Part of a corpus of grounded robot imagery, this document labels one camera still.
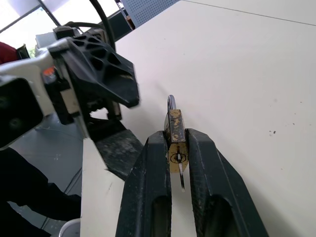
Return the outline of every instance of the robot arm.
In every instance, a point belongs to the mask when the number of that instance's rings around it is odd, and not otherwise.
[[[108,119],[119,121],[119,103],[130,108],[138,102],[131,62],[90,34],[60,39],[36,58],[0,66],[0,131],[10,134],[0,149],[54,111],[62,124],[77,120],[85,137],[96,136],[104,124],[91,112],[106,108]]]

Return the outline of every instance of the gray floor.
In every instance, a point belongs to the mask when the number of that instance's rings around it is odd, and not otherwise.
[[[57,115],[51,115],[40,127],[25,134],[11,147],[60,190],[81,196],[82,136],[75,124],[64,126]],[[27,206],[10,204],[30,223],[51,234],[59,231],[64,224],[62,221],[46,219]]]

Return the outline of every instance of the white tabletop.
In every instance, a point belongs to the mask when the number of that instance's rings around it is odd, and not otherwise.
[[[266,17],[316,25],[316,1],[311,0],[188,0]]]
[[[314,26],[180,1],[117,42],[141,104],[123,123],[144,143],[173,94],[243,177],[271,237],[315,236]],[[96,113],[104,118],[104,112]],[[84,142],[81,236],[115,236],[123,181]],[[172,176],[173,237],[195,236],[189,189]]]

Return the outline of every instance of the black cable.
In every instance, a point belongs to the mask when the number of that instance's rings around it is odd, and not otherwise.
[[[105,32],[109,38],[109,45],[114,49],[114,51],[116,51],[114,34],[113,34],[113,31],[112,31],[112,28],[111,28],[111,25],[108,21],[107,16],[105,15],[98,0],[90,0],[90,2],[93,5],[93,7],[95,8],[95,10],[98,12],[98,14],[102,20],[102,23],[103,23],[104,28],[105,28]]]

